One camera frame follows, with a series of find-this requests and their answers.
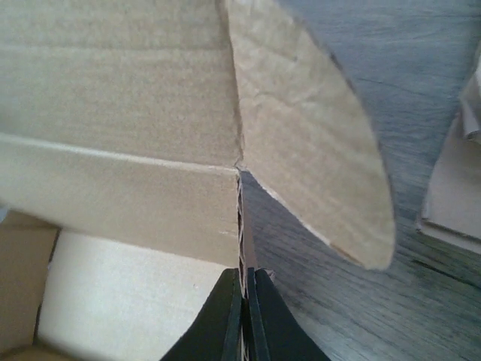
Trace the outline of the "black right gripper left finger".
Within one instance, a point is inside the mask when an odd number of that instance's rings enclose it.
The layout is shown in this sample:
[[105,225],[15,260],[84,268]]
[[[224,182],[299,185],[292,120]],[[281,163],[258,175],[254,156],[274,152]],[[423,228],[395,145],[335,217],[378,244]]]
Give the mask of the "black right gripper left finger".
[[162,361],[236,361],[241,359],[243,297],[239,271],[222,272],[192,325]]

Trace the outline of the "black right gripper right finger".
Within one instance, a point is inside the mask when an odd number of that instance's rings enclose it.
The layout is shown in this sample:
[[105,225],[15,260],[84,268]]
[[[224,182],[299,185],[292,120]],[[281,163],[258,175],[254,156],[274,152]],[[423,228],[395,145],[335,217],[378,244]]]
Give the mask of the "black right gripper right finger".
[[249,360],[329,359],[298,324],[264,269],[247,270],[247,350]]

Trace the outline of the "cardboard box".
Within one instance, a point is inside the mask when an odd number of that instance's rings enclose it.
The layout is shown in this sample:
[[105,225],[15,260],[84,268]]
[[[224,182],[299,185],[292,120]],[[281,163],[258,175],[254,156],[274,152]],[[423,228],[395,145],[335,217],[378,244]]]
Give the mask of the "cardboard box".
[[1,358],[162,360],[259,268],[241,175],[367,269],[395,248],[370,117],[276,1],[1,3]]

